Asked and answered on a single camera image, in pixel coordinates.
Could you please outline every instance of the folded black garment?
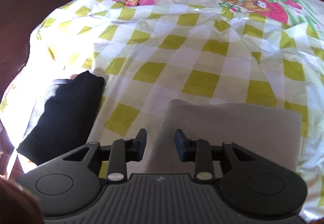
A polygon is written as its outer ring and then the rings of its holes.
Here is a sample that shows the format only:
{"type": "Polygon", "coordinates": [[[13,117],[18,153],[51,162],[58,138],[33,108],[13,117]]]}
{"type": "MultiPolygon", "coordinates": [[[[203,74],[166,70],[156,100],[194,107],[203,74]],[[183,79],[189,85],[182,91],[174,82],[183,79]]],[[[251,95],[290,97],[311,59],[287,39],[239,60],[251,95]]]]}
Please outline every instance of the folded black garment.
{"type": "Polygon", "coordinates": [[[104,82],[89,71],[74,80],[54,80],[35,103],[17,152],[40,165],[85,144],[104,82]]]}

